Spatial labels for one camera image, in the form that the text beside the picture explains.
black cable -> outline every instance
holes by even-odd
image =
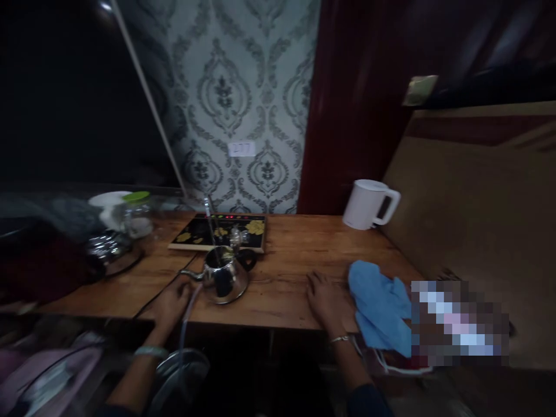
[[[184,266],[183,268],[181,268],[181,269],[187,268],[187,267],[191,264],[191,262],[193,262],[193,260],[194,260],[196,257],[197,257],[197,253],[195,253],[195,255],[193,255],[193,258],[191,258],[191,259],[189,260],[189,262],[187,263],[187,265],[185,265],[185,266]],[[152,303],[154,300],[156,300],[160,294],[162,294],[162,291],[164,291],[166,288],[168,288],[168,286],[170,286],[175,280],[177,280],[177,279],[178,279],[178,276],[180,276],[180,275],[181,275],[181,273],[180,273],[180,271],[178,271],[178,273],[172,278],[172,280],[171,280],[169,283],[167,283],[166,286],[165,286],[164,288],[162,288],[153,298],[151,298],[149,301],[147,301],[147,303],[146,303],[143,307],[141,307],[141,308],[139,309],[139,311],[137,312],[137,314],[135,314],[135,316],[133,316],[133,318],[132,318],[131,320],[132,320],[132,321],[137,320],[137,319],[139,318],[139,316],[142,315],[142,314],[145,312],[145,310],[149,307],[149,305],[151,305],[151,303]]]

wooden table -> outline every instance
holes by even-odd
[[[113,279],[84,286],[66,297],[42,306],[41,313],[71,316],[133,317],[142,306],[172,280],[197,254],[167,249],[168,243],[195,215],[173,212],[165,220],[165,239],[147,248],[145,257],[131,271]],[[334,277],[344,290],[349,265],[358,260],[373,262],[387,276],[403,282],[423,277],[391,242],[378,231],[358,231],[339,216],[271,214],[267,220],[265,255],[251,271],[245,294],[229,305],[215,305],[200,293],[191,321],[260,326],[269,328],[320,328],[306,301],[306,274],[313,269]],[[200,271],[204,253],[189,269]],[[339,311],[349,332],[357,332],[353,304]],[[148,319],[146,312],[142,318]]]

wristband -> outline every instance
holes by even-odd
[[[335,338],[335,339],[332,339],[332,340],[330,341],[330,343],[334,343],[334,342],[347,342],[348,340],[349,340],[349,336],[340,336],[340,337],[337,337],[337,338]]]
[[[168,358],[170,354],[163,347],[141,346],[139,349],[135,351],[135,354],[133,356],[140,356],[140,355],[156,356],[158,359],[164,360]]]

human arm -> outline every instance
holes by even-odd
[[[307,299],[313,315],[328,334],[328,339],[347,336],[339,310],[346,303],[331,280],[317,271],[308,274]],[[375,388],[351,341],[332,343],[334,357],[347,387],[348,414],[357,416],[392,416],[382,395]]]
[[[184,283],[178,279],[153,301],[152,313],[155,328],[143,346],[157,348],[164,346],[168,336],[184,314],[189,302],[189,293],[189,285],[184,286]],[[107,407],[100,415],[141,415],[147,403],[159,362],[160,359],[152,355],[136,356],[108,398]],[[121,410],[121,412],[114,412],[115,409]]]

blue towel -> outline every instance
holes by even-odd
[[[403,282],[385,277],[375,264],[356,261],[349,269],[349,289],[367,346],[411,357],[411,329],[402,320],[411,317],[411,302]]]

